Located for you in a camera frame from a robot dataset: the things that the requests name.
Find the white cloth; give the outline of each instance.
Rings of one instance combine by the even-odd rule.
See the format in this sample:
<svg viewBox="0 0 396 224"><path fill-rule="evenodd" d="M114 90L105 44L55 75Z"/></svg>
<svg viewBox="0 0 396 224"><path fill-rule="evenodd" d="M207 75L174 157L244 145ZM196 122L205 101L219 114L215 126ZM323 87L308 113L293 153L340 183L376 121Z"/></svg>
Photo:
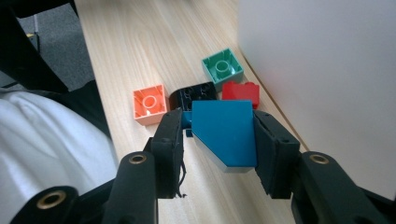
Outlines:
<svg viewBox="0 0 396 224"><path fill-rule="evenodd" d="M50 99L0 92L0 223L39 191L71 186L81 195L115 177L111 140Z"/></svg>

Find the blue block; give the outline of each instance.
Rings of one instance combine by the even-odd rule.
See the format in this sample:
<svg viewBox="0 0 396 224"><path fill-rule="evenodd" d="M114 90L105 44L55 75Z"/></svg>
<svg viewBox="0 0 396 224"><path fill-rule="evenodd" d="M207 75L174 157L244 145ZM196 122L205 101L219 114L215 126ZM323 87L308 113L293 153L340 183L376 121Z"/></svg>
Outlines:
<svg viewBox="0 0 396 224"><path fill-rule="evenodd" d="M257 166L250 101L194 101L191 129L198 147L224 172Z"/></svg>

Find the blue lego brick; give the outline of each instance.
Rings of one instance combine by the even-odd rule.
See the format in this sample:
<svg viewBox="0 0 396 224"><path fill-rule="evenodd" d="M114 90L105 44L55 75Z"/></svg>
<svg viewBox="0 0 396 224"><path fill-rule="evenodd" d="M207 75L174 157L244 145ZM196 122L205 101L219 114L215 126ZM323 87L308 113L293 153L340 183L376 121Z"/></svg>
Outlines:
<svg viewBox="0 0 396 224"><path fill-rule="evenodd" d="M206 82L172 92L169 105L171 110L181 107L183 111L191 111L192 101L217 99L215 85L213 82Z"/></svg>
<svg viewBox="0 0 396 224"><path fill-rule="evenodd" d="M224 172L257 166L250 101L194 101L191 129L198 147Z"/></svg>
<svg viewBox="0 0 396 224"><path fill-rule="evenodd" d="M241 82L244 75L244 68L230 49L203 59L202 66L217 92L222 90L222 85L227 81Z"/></svg>

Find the white wall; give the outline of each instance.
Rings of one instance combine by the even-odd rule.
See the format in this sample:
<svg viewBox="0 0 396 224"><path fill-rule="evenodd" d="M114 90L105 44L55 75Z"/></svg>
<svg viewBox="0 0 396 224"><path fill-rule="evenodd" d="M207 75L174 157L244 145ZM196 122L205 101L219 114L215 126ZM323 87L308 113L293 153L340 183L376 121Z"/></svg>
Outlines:
<svg viewBox="0 0 396 224"><path fill-rule="evenodd" d="M396 1L240 0L238 37L308 148L393 200Z"/></svg>

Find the black chair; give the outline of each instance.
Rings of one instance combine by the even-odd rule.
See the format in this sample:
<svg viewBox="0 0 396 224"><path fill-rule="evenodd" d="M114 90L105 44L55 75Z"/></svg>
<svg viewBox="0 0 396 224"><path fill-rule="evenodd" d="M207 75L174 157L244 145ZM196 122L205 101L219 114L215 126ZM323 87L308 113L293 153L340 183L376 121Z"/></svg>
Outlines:
<svg viewBox="0 0 396 224"><path fill-rule="evenodd" d="M68 3L77 13L73 0L0 0L0 70L28 90L68 92L27 38L17 17Z"/></svg>

